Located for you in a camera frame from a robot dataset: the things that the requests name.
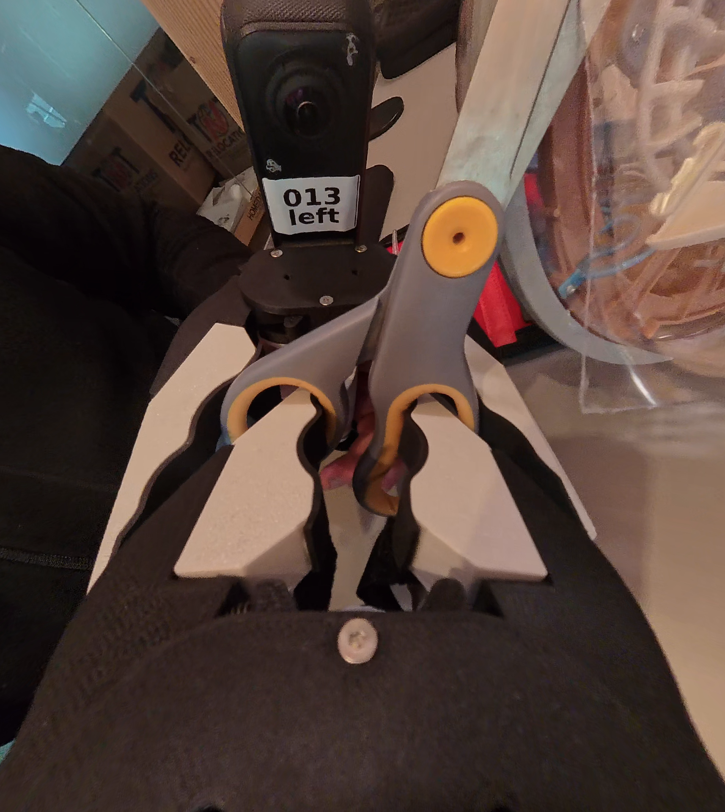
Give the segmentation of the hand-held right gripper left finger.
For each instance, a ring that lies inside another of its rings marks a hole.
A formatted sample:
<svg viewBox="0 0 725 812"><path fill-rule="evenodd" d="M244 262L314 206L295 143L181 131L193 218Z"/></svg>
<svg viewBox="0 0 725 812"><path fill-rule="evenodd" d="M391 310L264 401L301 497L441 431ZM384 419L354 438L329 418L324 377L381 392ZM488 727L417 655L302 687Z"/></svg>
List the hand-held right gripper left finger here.
<svg viewBox="0 0 725 812"><path fill-rule="evenodd" d="M285 400L232 445L174 566L181 579L333 577L337 552L302 435L311 400Z"/></svg>

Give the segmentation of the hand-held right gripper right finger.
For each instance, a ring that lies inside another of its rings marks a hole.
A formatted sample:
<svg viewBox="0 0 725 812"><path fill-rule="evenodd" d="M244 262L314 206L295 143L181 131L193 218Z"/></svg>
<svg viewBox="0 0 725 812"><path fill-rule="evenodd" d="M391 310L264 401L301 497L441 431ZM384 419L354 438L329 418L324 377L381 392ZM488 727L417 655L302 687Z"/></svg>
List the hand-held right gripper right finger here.
<svg viewBox="0 0 725 812"><path fill-rule="evenodd" d="M405 586L449 579L472 600L485 582L544 582L548 570L486 441L448 409L412 409L398 457L406 469L391 494L379 477L358 500L385 516L357 586L362 600L394 600Z"/></svg>

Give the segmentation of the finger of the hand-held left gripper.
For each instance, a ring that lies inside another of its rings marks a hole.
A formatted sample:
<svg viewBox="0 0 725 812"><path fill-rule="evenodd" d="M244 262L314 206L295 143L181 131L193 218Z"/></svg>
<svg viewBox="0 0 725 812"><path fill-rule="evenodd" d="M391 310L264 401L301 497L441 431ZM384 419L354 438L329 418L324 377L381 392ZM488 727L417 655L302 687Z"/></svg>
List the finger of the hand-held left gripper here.
<svg viewBox="0 0 725 812"><path fill-rule="evenodd" d="M161 472L195 436L207 403L254 359L242 326L215 324L149 402L94 561L87 591L143 513Z"/></svg>
<svg viewBox="0 0 725 812"><path fill-rule="evenodd" d="M465 354L475 389L484 406L520 430L540 460L558 475L588 536L596 541L596 528L579 494L505 367L475 341L465 342Z"/></svg>

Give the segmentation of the black zip case red lining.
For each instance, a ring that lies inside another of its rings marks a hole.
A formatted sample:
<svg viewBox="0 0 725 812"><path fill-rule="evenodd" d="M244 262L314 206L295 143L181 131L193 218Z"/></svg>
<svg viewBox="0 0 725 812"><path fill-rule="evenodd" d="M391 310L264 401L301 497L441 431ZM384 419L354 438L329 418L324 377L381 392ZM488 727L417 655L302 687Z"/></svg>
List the black zip case red lining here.
<svg viewBox="0 0 725 812"><path fill-rule="evenodd" d="M473 317L501 358L519 357L547 342L514 295L499 259L491 268Z"/></svg>

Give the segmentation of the grey and yellow scissors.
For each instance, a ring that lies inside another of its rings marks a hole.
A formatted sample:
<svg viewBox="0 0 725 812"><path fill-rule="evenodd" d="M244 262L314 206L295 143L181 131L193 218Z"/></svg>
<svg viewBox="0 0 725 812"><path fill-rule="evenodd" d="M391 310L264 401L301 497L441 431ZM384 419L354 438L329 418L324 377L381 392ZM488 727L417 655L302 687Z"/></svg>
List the grey and yellow scissors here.
<svg viewBox="0 0 725 812"><path fill-rule="evenodd" d="M503 216L585 53L582 23L607 2L476 2L466 84L436 190L413 214L394 270L377 299L295 340L240 373L221 410L233 442L247 431L255 396L283 382L321 398L336 418L345 380L371 362L375 428L354 473L357 501L381 516L398 511L382 488L398 455L405 412L420 395L443 394L475 437L479 404L465 337L503 240Z"/></svg>

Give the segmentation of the clear maze ball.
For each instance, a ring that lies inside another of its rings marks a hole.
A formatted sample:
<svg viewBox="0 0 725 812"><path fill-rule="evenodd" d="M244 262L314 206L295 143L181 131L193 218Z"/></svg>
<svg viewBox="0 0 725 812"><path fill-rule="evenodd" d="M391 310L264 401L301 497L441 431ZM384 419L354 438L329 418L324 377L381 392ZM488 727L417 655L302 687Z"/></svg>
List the clear maze ball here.
<svg viewBox="0 0 725 812"><path fill-rule="evenodd" d="M636 136L655 193L646 245L663 265L640 308L658 364L652 408L725 401L725 1L656 2L640 71ZM511 201L505 270L530 317L579 360L618 364L579 314L588 280L590 148L585 53Z"/></svg>

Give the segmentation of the person's left hand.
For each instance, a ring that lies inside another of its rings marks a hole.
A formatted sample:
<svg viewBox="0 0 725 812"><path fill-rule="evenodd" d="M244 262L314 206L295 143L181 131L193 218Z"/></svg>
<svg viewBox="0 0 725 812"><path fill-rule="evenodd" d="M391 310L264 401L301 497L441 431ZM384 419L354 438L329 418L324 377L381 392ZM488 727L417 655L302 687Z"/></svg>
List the person's left hand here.
<svg viewBox="0 0 725 812"><path fill-rule="evenodd" d="M331 491L342 486L351 486L357 463L368 450L376 428L376 416L371 398L361 391L357 392L354 412L356 435L347 450L337 459L327 463L320 471L319 477L324 491Z"/></svg>

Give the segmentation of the black chair lever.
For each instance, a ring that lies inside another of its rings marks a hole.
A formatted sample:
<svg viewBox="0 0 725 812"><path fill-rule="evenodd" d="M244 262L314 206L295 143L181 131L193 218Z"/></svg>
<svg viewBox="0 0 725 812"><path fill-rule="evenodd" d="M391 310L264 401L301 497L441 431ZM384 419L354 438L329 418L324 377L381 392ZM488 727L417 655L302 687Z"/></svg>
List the black chair lever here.
<svg viewBox="0 0 725 812"><path fill-rule="evenodd" d="M405 106L401 96L390 96L371 108L368 127L368 141L383 136L398 121Z"/></svg>

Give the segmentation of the wooden beam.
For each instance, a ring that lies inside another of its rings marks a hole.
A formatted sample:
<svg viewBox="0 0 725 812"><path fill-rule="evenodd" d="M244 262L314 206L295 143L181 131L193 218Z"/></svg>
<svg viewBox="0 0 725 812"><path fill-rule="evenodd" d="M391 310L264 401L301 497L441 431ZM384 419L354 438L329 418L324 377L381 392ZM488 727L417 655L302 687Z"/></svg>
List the wooden beam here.
<svg viewBox="0 0 725 812"><path fill-rule="evenodd" d="M176 47L238 121L236 103L221 36L221 1L142 1Z"/></svg>

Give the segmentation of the white plastic bag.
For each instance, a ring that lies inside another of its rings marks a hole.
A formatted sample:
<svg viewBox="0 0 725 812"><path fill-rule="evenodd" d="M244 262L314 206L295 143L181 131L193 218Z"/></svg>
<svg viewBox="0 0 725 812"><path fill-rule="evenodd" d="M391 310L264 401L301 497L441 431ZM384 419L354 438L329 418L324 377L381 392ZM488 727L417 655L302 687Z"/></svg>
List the white plastic bag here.
<svg viewBox="0 0 725 812"><path fill-rule="evenodd" d="M212 188L197 215L234 234L257 189L255 172L248 169Z"/></svg>

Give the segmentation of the black chair cushion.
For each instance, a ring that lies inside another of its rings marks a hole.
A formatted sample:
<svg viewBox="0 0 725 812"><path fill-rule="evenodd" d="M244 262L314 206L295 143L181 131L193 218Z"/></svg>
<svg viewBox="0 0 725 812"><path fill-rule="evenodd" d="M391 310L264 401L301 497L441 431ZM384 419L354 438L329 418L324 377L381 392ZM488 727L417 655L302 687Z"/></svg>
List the black chair cushion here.
<svg viewBox="0 0 725 812"><path fill-rule="evenodd" d="M461 1L370 1L380 73L416 68L457 40Z"/></svg>

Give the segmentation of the person's black jacket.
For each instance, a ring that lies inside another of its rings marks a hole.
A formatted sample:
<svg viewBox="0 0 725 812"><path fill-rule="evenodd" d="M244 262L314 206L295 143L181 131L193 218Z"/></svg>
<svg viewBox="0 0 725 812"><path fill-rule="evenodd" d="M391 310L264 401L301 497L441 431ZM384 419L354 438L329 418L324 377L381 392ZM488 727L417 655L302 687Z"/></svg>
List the person's black jacket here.
<svg viewBox="0 0 725 812"><path fill-rule="evenodd" d="M0 747L85 596L173 321L249 256L0 145Z"/></svg>

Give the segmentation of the brown cardboard box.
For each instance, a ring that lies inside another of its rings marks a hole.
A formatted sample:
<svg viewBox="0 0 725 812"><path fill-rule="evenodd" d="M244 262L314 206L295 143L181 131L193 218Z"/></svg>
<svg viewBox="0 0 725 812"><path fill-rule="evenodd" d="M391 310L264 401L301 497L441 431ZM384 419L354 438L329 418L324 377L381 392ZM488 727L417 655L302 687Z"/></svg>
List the brown cardboard box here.
<svg viewBox="0 0 725 812"><path fill-rule="evenodd" d="M159 28L63 164L120 194L196 214L252 158L240 125ZM257 189L235 237L256 243L264 214Z"/></svg>

